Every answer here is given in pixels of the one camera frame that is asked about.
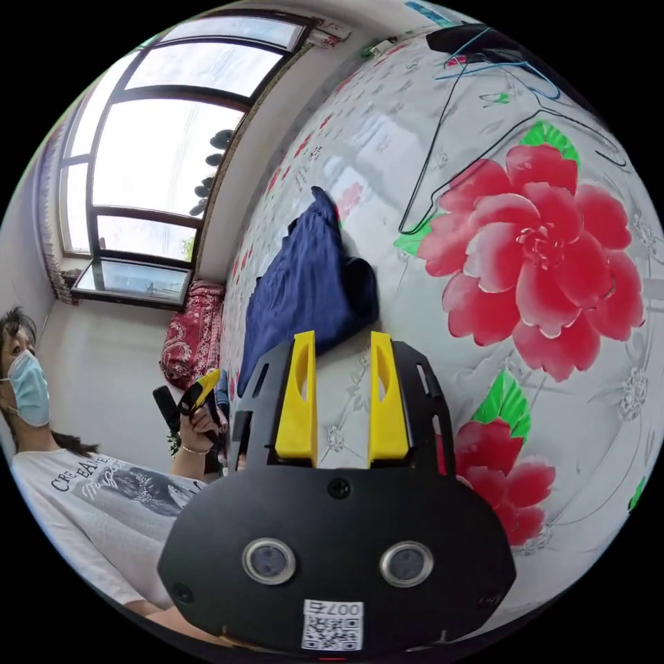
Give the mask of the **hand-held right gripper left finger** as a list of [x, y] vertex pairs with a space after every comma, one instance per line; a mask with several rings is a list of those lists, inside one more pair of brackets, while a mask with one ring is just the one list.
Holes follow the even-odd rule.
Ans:
[[306, 331], [294, 336], [290, 352], [275, 439], [277, 456], [317, 465], [317, 431], [315, 332]]

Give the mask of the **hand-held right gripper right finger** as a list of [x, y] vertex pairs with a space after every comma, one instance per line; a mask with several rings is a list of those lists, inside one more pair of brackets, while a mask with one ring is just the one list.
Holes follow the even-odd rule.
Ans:
[[409, 453], [391, 336], [371, 333], [368, 462], [401, 462]]

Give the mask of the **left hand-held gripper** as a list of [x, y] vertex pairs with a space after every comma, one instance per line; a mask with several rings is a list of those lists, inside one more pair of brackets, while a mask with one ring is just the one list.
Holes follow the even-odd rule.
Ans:
[[219, 378], [219, 369], [209, 371], [197, 378], [179, 401], [177, 475], [214, 475], [219, 472], [219, 448], [228, 431], [228, 420], [219, 409], [213, 392]]

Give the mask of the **person's left hand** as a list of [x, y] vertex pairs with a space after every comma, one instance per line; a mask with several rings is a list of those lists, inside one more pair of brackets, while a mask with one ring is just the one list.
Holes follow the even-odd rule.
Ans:
[[228, 420], [213, 402], [204, 404], [192, 415], [180, 415], [181, 448], [190, 454], [203, 456], [228, 430]]

